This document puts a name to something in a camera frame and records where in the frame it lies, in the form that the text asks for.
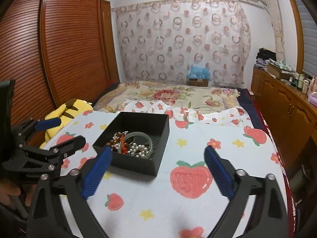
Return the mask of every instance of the cabinet handle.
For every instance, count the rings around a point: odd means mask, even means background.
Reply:
[[[295,107],[292,107],[292,109],[291,109],[291,114],[289,115],[290,117],[292,116],[292,113],[293,113],[294,108],[295,108]]]
[[[291,109],[291,105],[292,105],[292,104],[289,104],[289,107],[288,107],[288,109],[287,109],[287,114],[289,114],[289,110]]]

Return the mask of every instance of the gray blind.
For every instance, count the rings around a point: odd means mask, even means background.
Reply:
[[[301,0],[296,0],[304,35],[303,72],[317,76],[317,25]]]

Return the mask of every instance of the finger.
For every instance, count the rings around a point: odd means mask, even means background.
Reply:
[[[3,194],[19,196],[21,194],[20,188],[8,179],[0,181],[0,191]]]
[[[33,196],[35,189],[36,189],[36,184],[31,185],[30,191],[28,192],[28,194],[25,197],[25,205],[26,206],[31,205],[32,196]]]
[[[9,206],[11,199],[8,194],[0,193],[0,203]]]

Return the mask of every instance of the strawberry print tablecloth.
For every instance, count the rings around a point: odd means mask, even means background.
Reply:
[[[82,135],[86,145],[64,160],[61,174],[81,168],[96,156],[92,144],[116,117],[116,113],[91,111],[79,115],[46,145],[46,148]],[[110,166],[88,204],[111,238],[205,238],[212,231],[228,199],[223,197],[203,160],[207,145],[252,176],[273,173],[286,202],[285,184],[271,139],[252,124],[238,127],[170,119],[170,134],[156,178]],[[61,196],[69,226],[82,237]],[[243,233],[251,214],[250,196],[235,236]]]

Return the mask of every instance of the cardboard box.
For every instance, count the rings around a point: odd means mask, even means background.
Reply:
[[[285,74],[285,73],[281,73],[281,69],[278,68],[277,66],[275,66],[274,64],[268,63],[267,64],[267,71],[272,73],[279,80],[281,80],[281,79],[289,80],[290,75]]]
[[[208,79],[189,79],[189,86],[208,87]]]
[[[152,141],[159,139],[159,142],[154,145],[155,152],[151,154],[149,159],[114,152],[111,165],[150,176],[157,176],[170,134],[168,115],[120,112],[93,144],[94,149],[102,151],[105,144],[112,139],[116,132],[124,131],[128,131],[129,133],[144,132],[151,137]],[[146,139],[144,137],[136,137],[136,142],[143,144],[146,142]]]

